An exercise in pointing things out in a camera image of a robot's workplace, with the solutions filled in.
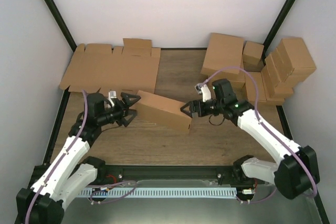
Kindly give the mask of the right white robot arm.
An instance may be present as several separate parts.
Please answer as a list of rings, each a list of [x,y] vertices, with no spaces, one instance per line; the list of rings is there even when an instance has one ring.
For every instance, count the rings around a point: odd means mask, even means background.
[[[190,101],[180,110],[189,117],[222,115],[225,120],[248,133],[273,158],[273,162],[261,161],[246,155],[234,163],[233,177],[244,184],[251,178],[272,184],[287,199],[311,190],[311,197],[317,194],[320,174],[317,155],[310,146],[302,147],[288,139],[270,125],[246,100],[238,100],[227,79],[216,80],[209,89],[207,84],[195,86],[199,100]]]

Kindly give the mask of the brown cardboard box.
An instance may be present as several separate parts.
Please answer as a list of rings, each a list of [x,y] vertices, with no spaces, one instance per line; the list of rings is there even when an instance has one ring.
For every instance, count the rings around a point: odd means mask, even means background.
[[[185,103],[141,90],[137,95],[141,97],[135,104],[140,119],[189,133],[192,118],[180,110]]]

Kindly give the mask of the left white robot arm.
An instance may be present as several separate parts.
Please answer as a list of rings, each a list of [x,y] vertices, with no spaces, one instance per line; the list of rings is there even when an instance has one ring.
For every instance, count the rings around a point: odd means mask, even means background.
[[[83,94],[84,110],[71,127],[65,144],[46,171],[29,188],[16,196],[20,223],[61,223],[65,211],[89,184],[102,184],[107,178],[105,161],[88,157],[94,142],[107,124],[127,127],[136,117],[132,108],[141,97],[109,91]]]

